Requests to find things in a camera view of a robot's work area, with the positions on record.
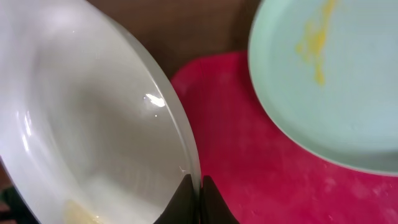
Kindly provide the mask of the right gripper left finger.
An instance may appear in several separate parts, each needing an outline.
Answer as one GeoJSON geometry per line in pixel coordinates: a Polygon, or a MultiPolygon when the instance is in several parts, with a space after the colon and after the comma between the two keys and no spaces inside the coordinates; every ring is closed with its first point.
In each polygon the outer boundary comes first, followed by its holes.
{"type": "Polygon", "coordinates": [[[170,202],[154,224],[195,224],[197,222],[197,201],[192,177],[182,179],[170,202]]]}

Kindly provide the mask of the white plate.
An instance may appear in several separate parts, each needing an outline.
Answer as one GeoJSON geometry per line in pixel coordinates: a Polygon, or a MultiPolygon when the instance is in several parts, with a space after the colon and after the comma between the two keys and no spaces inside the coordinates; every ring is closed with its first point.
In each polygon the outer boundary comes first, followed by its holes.
{"type": "Polygon", "coordinates": [[[200,163],[182,104],[87,1],[1,2],[1,159],[40,223],[154,223],[200,163]]]}

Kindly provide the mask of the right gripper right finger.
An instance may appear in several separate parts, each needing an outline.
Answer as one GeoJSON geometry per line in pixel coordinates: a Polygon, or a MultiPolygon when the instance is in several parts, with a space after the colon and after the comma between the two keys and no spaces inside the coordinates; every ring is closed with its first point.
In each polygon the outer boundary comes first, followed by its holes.
{"type": "Polygon", "coordinates": [[[203,177],[200,189],[200,223],[239,224],[209,175],[203,177]]]}

